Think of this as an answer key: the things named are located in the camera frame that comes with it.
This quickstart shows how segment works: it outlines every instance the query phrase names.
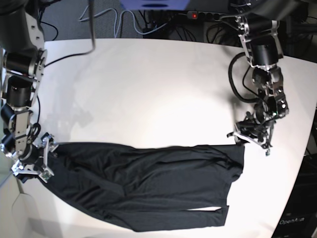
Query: gray floor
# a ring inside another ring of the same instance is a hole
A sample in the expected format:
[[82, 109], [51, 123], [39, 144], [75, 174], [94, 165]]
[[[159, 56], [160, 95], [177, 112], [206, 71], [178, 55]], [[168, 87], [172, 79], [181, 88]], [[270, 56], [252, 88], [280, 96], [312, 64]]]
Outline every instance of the gray floor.
[[[42, 21], [56, 26], [59, 35], [56, 40], [88, 39], [88, 22], [78, 22], [78, 18], [87, 6], [87, 0], [62, 0], [48, 7], [44, 13]], [[107, 8], [115, 8], [120, 14], [124, 9], [119, 0], [96, 0], [95, 13]], [[144, 22], [138, 12], [135, 12], [140, 25], [144, 27]], [[95, 21], [97, 38], [113, 38], [115, 13], [107, 12]], [[42, 24], [47, 41], [55, 37], [55, 30], [50, 26]], [[125, 13], [122, 24], [122, 38], [142, 38], [133, 28], [132, 15]]]

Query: black pants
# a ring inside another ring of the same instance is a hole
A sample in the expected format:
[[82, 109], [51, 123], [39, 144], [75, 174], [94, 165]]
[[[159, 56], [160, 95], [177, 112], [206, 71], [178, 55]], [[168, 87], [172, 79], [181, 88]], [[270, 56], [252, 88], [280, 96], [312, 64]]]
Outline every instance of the black pants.
[[[244, 147], [69, 143], [56, 152], [49, 156], [55, 176], [43, 183], [47, 189], [92, 217], [144, 232], [223, 226]], [[213, 206], [222, 208], [199, 211]]]

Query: cable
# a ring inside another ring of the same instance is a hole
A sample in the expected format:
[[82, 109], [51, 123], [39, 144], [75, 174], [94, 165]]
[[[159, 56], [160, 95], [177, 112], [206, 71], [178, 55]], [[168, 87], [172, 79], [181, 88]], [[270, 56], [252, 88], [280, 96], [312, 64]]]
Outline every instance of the cable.
[[307, 52], [309, 51], [310, 47], [312, 46], [312, 43], [313, 43], [313, 38], [314, 38], [314, 35], [311, 36], [311, 38], [309, 39], [309, 44], [307, 44], [306, 48], [304, 49], [304, 51], [301, 53], [301, 55], [299, 56], [299, 58], [302, 58], [304, 57]]
[[186, 36], [186, 32], [185, 32], [184, 28], [183, 28], [183, 32], [184, 32], [185, 40], [188, 41], [188, 40], [187, 40], [187, 36]]
[[242, 85], [243, 85], [243, 87], [244, 87], [245, 89], [247, 89], [250, 93], [254, 94], [258, 99], [260, 99], [260, 100], [266, 105], [266, 110], [265, 110], [265, 111], [267, 112], [267, 111], [268, 111], [268, 105], [267, 105], [266, 101], [264, 101], [263, 98], [261, 98], [256, 92], [254, 92], [253, 90], [251, 90], [250, 88], [248, 88], [248, 87], [246, 86], [246, 84], [245, 84], [245, 79], [246, 79], [246, 77], [247, 77], [248, 72], [250, 71], [250, 69], [251, 69], [251, 66], [248, 67], [246, 73], [245, 73], [244, 76], [243, 76]]
[[139, 14], [141, 15], [141, 17], [143, 18], [143, 20], [144, 20], [144, 23], [145, 23], [145, 28], [148, 28], [148, 24], [149, 24], [149, 22], [146, 20], [146, 18], [145, 18], [145, 10], [143, 11], [143, 13], [139, 10], [138, 11], [139, 12]]
[[214, 29], [214, 28], [218, 28], [218, 29], [219, 29], [220, 26], [222, 26], [221, 23], [215, 24], [215, 25], [212, 25], [212, 26], [208, 27], [208, 29], [207, 29], [207, 31], [206, 31], [206, 39], [207, 39], [207, 42], [208, 42], [208, 43], [211, 43], [211, 41], [209, 40], [209, 31], [211, 31], [211, 30]]
[[242, 53], [239, 53], [237, 54], [233, 59], [232, 61], [230, 62], [230, 65], [229, 65], [229, 69], [228, 69], [228, 76], [229, 76], [229, 83], [230, 83], [230, 86], [232, 88], [232, 91], [234, 93], [234, 95], [242, 102], [244, 103], [257, 103], [258, 102], [258, 98], [252, 98], [252, 99], [246, 99], [246, 98], [243, 98], [238, 90], [236, 89], [235, 85], [234, 85], [234, 82], [233, 82], [233, 77], [232, 77], [232, 70], [233, 70], [233, 66], [234, 64], [236, 63], [236, 61], [245, 56], [245, 53], [242, 52]]
[[197, 39], [196, 39], [195, 35], [194, 35], [190, 30], [186, 29], [185, 27], [183, 27], [183, 28], [186, 30], [186, 32], [188, 33], [188, 35], [189, 35], [189, 36], [192, 36], [193, 39], [194, 39], [194, 41], [197, 42]]
[[312, 154], [311, 154], [311, 152], [309, 151], [308, 148], [306, 148], [306, 151], [307, 151], [307, 153], [308, 153], [310, 156], [312, 156]]
[[54, 39], [52, 39], [52, 41], [56, 40], [56, 38], [58, 37], [58, 29], [57, 29], [57, 27], [55, 27], [55, 26], [53, 26], [53, 25], [51, 25], [51, 24], [49, 24], [47, 22], [41, 21], [41, 23], [43, 23], [45, 25], [48, 25], [48, 26], [51, 26], [52, 28], [54, 28], [56, 30], [56, 36], [54, 37]]
[[183, 29], [184, 34], [186, 34], [186, 33], [187, 33], [187, 35], [188, 35], [189, 39], [191, 40], [191, 42], [193, 42], [193, 41], [194, 41], [194, 39], [192, 38], [192, 36], [191, 36], [191, 34], [189, 33], [189, 31], [188, 31], [185, 27], [180, 26], [180, 28], [181, 28], [181, 29]]
[[307, 18], [312, 18], [312, 19], [317, 20], [317, 17], [313, 17], [313, 16], [308, 16]]
[[215, 41], [217, 35], [218, 35], [221, 31], [223, 31], [223, 30], [224, 30], [224, 29], [219, 29], [219, 30], [215, 33], [215, 35], [213, 36], [213, 39], [212, 39], [212, 41], [211, 41], [212, 44], [214, 43], [214, 41]]
[[[88, 9], [88, 6], [85, 8], [84, 12], [81, 14], [81, 16], [79, 17], [78, 21], [83, 22], [83, 21], [89, 20], [89, 17], [83, 18], [84, 15], [85, 15], [85, 13], [86, 13], [86, 11], [87, 11], [87, 9]], [[125, 11], [123, 11], [123, 12], [120, 14], [120, 16], [119, 16], [119, 24], [118, 24], [118, 27], [116, 28], [117, 21], [118, 21], [118, 12], [117, 12], [117, 10], [114, 9], [114, 8], [109, 8], [109, 9], [103, 10], [103, 11], [97, 13], [96, 15], [94, 15], [94, 18], [99, 17], [99, 16], [101, 16], [101, 15], [103, 15], [103, 14], [105, 14], [106, 12], [111, 11], [111, 10], [113, 10], [113, 11], [115, 12], [115, 21], [114, 21], [114, 26], [113, 26], [113, 33], [114, 33], [114, 37], [115, 37], [115, 38], [118, 37], [119, 29], [120, 29], [121, 24], [122, 24], [122, 17], [123, 17], [123, 15], [124, 15], [124, 13], [126, 13], [126, 12], [131, 13], [131, 15], [132, 15], [132, 17], [133, 17], [134, 30], [135, 30], [138, 34], [143, 35], [143, 36], [144, 36], [144, 35], [152, 34], [152, 33], [158, 31], [159, 29], [161, 29], [161, 28], [163, 28], [164, 26], [167, 25], [167, 23], [165, 23], [165, 24], [161, 25], [160, 27], [158, 27], [158, 28], [156, 28], [156, 29], [154, 29], [154, 30], [152, 30], [152, 31], [145, 32], [145, 33], [140, 32], [140, 31], [137, 29], [137, 26], [136, 26], [136, 21], [137, 21], [137, 20], [136, 20], [135, 14], [134, 14], [132, 11], [130, 11], [130, 10], [125, 10]]]
[[182, 36], [180, 35], [179, 31], [177, 30], [177, 28], [175, 28], [175, 31], [177, 32], [179, 38], [180, 38], [182, 41], [184, 41], [183, 38], [182, 38]]
[[38, 99], [38, 103], [39, 103], [39, 114], [38, 114], [37, 123], [39, 123], [40, 122], [40, 115], [41, 115], [41, 103], [40, 103], [39, 95], [37, 96], [37, 99]]
[[93, 48], [90, 51], [85, 52], [85, 53], [72, 54], [72, 55], [68, 55], [68, 56], [64, 56], [62, 58], [56, 59], [56, 60], [46, 64], [45, 67], [50, 66], [51, 64], [56, 63], [56, 62], [61, 61], [61, 60], [64, 60], [66, 58], [75, 57], [75, 56], [86, 56], [95, 50], [96, 37], [95, 37], [95, 31], [94, 31], [94, 0], [88, 0], [88, 6], [89, 6], [89, 19], [90, 19], [89, 20], [90, 34], [91, 34]]
[[231, 28], [235, 29], [236, 31], [239, 31], [239, 29], [237, 27], [235, 27], [234, 25], [232, 25], [231, 23], [227, 22], [227, 21], [224, 21], [224, 20], [221, 20], [222, 23], [230, 26]]

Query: black cable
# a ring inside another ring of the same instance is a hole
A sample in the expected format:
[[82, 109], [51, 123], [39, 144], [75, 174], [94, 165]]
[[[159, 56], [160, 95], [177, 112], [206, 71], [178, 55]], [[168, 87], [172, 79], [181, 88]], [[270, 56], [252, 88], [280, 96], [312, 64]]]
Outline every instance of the black cable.
[[242, 85], [243, 85], [243, 87], [244, 87], [245, 89], [247, 89], [250, 93], [254, 94], [258, 99], [260, 99], [264, 104], [266, 104], [266, 110], [265, 110], [265, 111], [267, 111], [268, 105], [267, 105], [266, 101], [264, 101], [263, 98], [261, 98], [256, 92], [254, 92], [253, 90], [251, 90], [250, 88], [248, 88], [248, 87], [246, 86], [246, 84], [245, 84], [245, 79], [246, 79], [246, 77], [247, 77], [248, 72], [250, 71], [250, 69], [251, 69], [251, 66], [248, 67], [246, 73], [245, 73], [244, 76], [243, 76]]
[[195, 35], [190, 30], [188, 30], [186, 28], [184, 28], [184, 29], [186, 30], [186, 32], [188, 33], [189, 36], [193, 37], [193, 39], [194, 39], [193, 41], [197, 42], [197, 39], [196, 39]]
[[143, 18], [143, 20], [144, 20], [144, 23], [145, 23], [145, 28], [148, 28], [148, 24], [149, 24], [149, 22], [146, 20], [146, 18], [145, 18], [145, 11], [144, 11], [144, 14], [142, 14], [142, 12], [139, 10], [138, 11], [139, 12], [139, 14], [141, 15], [141, 17]]
[[231, 23], [225, 21], [225, 20], [221, 20], [222, 23], [230, 26], [231, 28], [235, 29], [236, 31], [239, 31], [238, 27], [235, 27], [234, 25], [232, 25]]
[[43, 8], [43, 9], [41, 9], [41, 10], [40, 10], [40, 14], [39, 14], [39, 22], [41, 22], [41, 21], [42, 21], [42, 17], [43, 17], [43, 15], [44, 15], [44, 12], [45, 12], [45, 8]]
[[313, 16], [308, 16], [307, 18], [312, 18], [312, 19], [317, 20], [317, 18], [316, 18], [316, 17], [313, 17]]
[[41, 115], [41, 103], [40, 103], [39, 95], [37, 96], [37, 99], [38, 99], [38, 103], [39, 103], [39, 114], [38, 114], [37, 123], [39, 123], [40, 122], [40, 115]]
[[58, 61], [64, 60], [66, 58], [70, 58], [70, 57], [75, 57], [75, 56], [86, 56], [88, 54], [90, 54], [91, 52], [93, 52], [96, 48], [96, 37], [95, 37], [95, 30], [94, 30], [94, 0], [88, 0], [88, 5], [89, 5], [89, 25], [90, 25], [90, 34], [91, 34], [91, 40], [92, 40], [92, 45], [93, 48], [85, 53], [80, 53], [80, 54], [72, 54], [72, 55], [68, 55], [68, 56], [64, 56], [62, 58], [56, 59], [48, 64], [45, 65], [45, 67], [56, 63]]
[[308, 153], [310, 156], [312, 156], [312, 154], [311, 154], [311, 152], [309, 151], [308, 148], [306, 148], [306, 151], [307, 151], [307, 153]]
[[48, 25], [48, 26], [51, 26], [52, 28], [54, 28], [56, 30], [56, 36], [54, 37], [54, 39], [52, 39], [52, 41], [56, 40], [56, 38], [58, 37], [58, 29], [57, 27], [47, 23], [47, 22], [44, 22], [44, 21], [41, 21], [41, 23], [45, 24], [45, 25]]
[[184, 32], [185, 40], [188, 41], [188, 40], [187, 40], [187, 36], [186, 36], [186, 32], [185, 32], [184, 28], [183, 28], [183, 32]]
[[218, 30], [218, 31], [215, 33], [215, 35], [213, 36], [212, 41], [211, 41], [212, 44], [213, 44], [213, 42], [216, 40], [218, 34], [219, 34], [221, 31], [223, 31], [223, 30], [224, 30], [224, 29], [220, 29], [220, 30]]
[[212, 25], [210, 27], [208, 27], [207, 31], [206, 31], [206, 39], [207, 39], [207, 42], [208, 43], [211, 43], [211, 41], [209, 40], [209, 32], [214, 29], [214, 28], [217, 28], [217, 31], [220, 29], [220, 26], [222, 27], [222, 24], [219, 23], [219, 24], [215, 24], [215, 25]]
[[188, 32], [188, 30], [187, 30], [186, 28], [184, 28], [184, 27], [182, 27], [182, 28], [183, 28], [183, 30], [185, 30], [185, 32], [187, 33], [187, 35], [188, 35], [190, 41], [191, 41], [191, 42], [194, 42], [194, 39], [192, 38], [192, 36], [191, 36], [191, 34]]
[[298, 56], [298, 58], [302, 58], [307, 54], [307, 52], [309, 51], [309, 49], [312, 46], [313, 38], [314, 38], [314, 35], [311, 36], [311, 38], [309, 39], [310, 42], [307, 44], [306, 48], [303, 50], [303, 52], [300, 54], [300, 56]]
[[182, 38], [182, 36], [180, 35], [179, 31], [177, 30], [177, 28], [175, 28], [175, 31], [177, 32], [179, 38], [180, 38], [182, 41], [184, 41], [183, 38]]
[[241, 102], [244, 102], [244, 103], [257, 103], [259, 100], [258, 98], [252, 98], [252, 99], [246, 99], [246, 98], [243, 98], [238, 90], [236, 89], [235, 85], [234, 85], [234, 82], [233, 82], [233, 77], [232, 77], [232, 70], [233, 70], [233, 66], [234, 64], [236, 63], [236, 61], [245, 56], [245, 53], [242, 52], [242, 53], [239, 53], [237, 54], [233, 59], [232, 61], [230, 62], [230, 65], [229, 65], [229, 69], [228, 69], [228, 76], [229, 76], [229, 83], [230, 83], [230, 86], [231, 86], [231, 89], [234, 93], [234, 95], [241, 101]]

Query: gray cable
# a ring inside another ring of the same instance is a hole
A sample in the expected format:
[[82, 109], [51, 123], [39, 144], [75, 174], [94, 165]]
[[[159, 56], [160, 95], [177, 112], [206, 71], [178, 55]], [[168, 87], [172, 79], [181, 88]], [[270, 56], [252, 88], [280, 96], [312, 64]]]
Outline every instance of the gray cable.
[[[81, 16], [79, 17], [78, 21], [84, 22], [84, 21], [88, 21], [88, 20], [89, 20], [88, 17], [83, 18], [84, 15], [85, 15], [85, 13], [86, 13], [86, 11], [87, 11], [87, 9], [88, 9], [88, 6], [85, 8], [84, 12], [81, 14]], [[115, 12], [115, 20], [114, 20], [114, 26], [113, 26], [113, 36], [114, 36], [114, 38], [117, 38], [117, 37], [118, 37], [118, 34], [119, 34], [119, 32], [120, 32], [119, 30], [120, 30], [120, 27], [121, 27], [121, 24], [122, 24], [122, 17], [123, 17], [123, 15], [124, 15], [124, 13], [126, 13], [126, 12], [131, 13], [131, 15], [132, 15], [132, 17], [133, 17], [134, 30], [135, 30], [138, 34], [140, 34], [140, 35], [149, 35], [149, 34], [152, 34], [152, 33], [158, 31], [159, 29], [161, 29], [161, 28], [163, 28], [164, 26], [167, 25], [167, 23], [165, 23], [165, 24], [163, 24], [162, 26], [160, 26], [160, 27], [158, 27], [158, 28], [156, 28], [156, 29], [154, 29], [154, 30], [152, 30], [152, 31], [145, 32], [145, 33], [140, 32], [140, 31], [137, 29], [137, 26], [136, 26], [136, 21], [137, 21], [137, 20], [136, 20], [135, 14], [134, 14], [132, 11], [130, 11], [130, 10], [125, 10], [125, 11], [123, 11], [123, 12], [120, 14], [120, 16], [119, 16], [119, 24], [118, 24], [118, 27], [117, 27], [117, 29], [116, 29], [116, 25], [117, 25], [117, 21], [118, 21], [118, 12], [117, 12], [117, 10], [114, 9], [114, 8], [108, 8], [108, 9], [106, 9], [106, 10], [103, 10], [103, 11], [97, 13], [96, 15], [94, 15], [94, 18], [99, 17], [99, 16], [105, 14], [106, 12], [112, 11], [112, 10]]]

